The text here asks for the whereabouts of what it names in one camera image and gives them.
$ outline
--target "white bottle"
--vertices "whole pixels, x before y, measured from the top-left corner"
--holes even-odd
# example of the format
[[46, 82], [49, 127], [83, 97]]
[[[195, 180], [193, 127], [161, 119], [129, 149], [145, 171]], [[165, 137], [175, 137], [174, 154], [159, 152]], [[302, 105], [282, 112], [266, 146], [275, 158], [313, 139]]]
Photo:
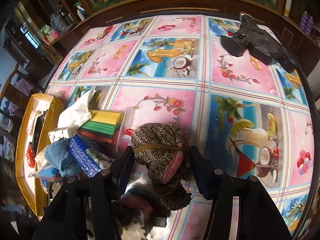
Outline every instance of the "white bottle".
[[78, 13], [78, 16], [79, 16], [80, 20], [83, 21], [84, 20], [84, 16], [83, 16], [82, 12], [79, 9], [77, 9], [77, 13]]

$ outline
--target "blue cloth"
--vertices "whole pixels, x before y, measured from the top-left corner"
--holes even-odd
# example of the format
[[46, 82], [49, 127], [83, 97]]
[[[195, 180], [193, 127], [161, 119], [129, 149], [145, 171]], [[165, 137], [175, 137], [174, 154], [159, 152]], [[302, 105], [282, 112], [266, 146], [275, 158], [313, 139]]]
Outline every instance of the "blue cloth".
[[61, 138], [48, 145], [44, 153], [46, 160], [60, 171], [62, 177], [77, 176], [81, 172], [80, 165], [69, 154], [70, 138]]

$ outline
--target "metal screw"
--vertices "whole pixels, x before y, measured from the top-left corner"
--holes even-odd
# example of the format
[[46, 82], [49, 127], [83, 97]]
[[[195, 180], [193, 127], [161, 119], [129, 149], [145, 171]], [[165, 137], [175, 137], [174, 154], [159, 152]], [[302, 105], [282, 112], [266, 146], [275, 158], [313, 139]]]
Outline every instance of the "metal screw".
[[106, 176], [106, 175], [108, 175], [109, 173], [110, 173], [110, 170], [109, 170], [109, 169], [104, 169], [104, 170], [101, 171], [101, 175], [103, 175], [103, 176]]
[[251, 180], [251, 181], [253, 181], [253, 182], [257, 182], [257, 181], [258, 181], [258, 178], [257, 178], [256, 176], [251, 175], [251, 176], [249, 177], [249, 180]]
[[223, 174], [223, 170], [215, 169], [214, 173], [217, 174], [217, 175], [222, 175]]
[[67, 179], [67, 182], [68, 183], [72, 183], [72, 182], [75, 182], [76, 181], [76, 178], [75, 177], [69, 177], [68, 179]]

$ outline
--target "table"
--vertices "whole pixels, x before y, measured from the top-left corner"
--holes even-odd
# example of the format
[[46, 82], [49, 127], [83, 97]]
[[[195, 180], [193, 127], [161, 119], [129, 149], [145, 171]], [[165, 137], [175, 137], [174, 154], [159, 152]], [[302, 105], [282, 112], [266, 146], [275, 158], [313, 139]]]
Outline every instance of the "table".
[[[257, 176], [294, 233], [313, 175], [310, 109], [296, 72], [222, 48], [220, 35], [232, 36], [239, 25], [204, 15], [159, 15], [93, 28], [62, 61], [47, 93], [70, 106], [94, 88], [101, 93], [98, 108], [134, 109], [126, 129], [146, 122], [179, 126], [216, 167], [240, 178]], [[139, 185], [152, 186], [142, 165], [128, 188]], [[203, 236], [211, 202], [194, 180], [183, 186], [192, 193], [190, 205], [172, 212], [153, 239]], [[236, 239], [238, 201], [230, 239]]]

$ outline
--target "bundled knit fabric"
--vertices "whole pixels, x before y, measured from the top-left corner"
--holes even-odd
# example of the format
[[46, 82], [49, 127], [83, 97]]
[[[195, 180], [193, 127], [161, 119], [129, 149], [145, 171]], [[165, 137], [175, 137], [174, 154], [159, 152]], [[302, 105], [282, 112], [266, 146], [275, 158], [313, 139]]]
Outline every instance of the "bundled knit fabric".
[[61, 138], [48, 145], [44, 153], [44, 158], [60, 171], [62, 177], [67, 178], [77, 176], [81, 172], [80, 165], [69, 154], [69, 142], [70, 138]]
[[[179, 128], [170, 124], [146, 123], [132, 135], [132, 148], [136, 149], [148, 144], [162, 144], [170, 147], [188, 147], [187, 135]], [[187, 193], [180, 183], [181, 179], [190, 180], [192, 168], [188, 151], [183, 152], [180, 167], [169, 180], [163, 182], [164, 174], [170, 168], [175, 150], [166, 148], [146, 149], [134, 154], [137, 163], [146, 165], [152, 180], [154, 191], [161, 197], [162, 203], [169, 210], [179, 210], [191, 201], [191, 193]]]

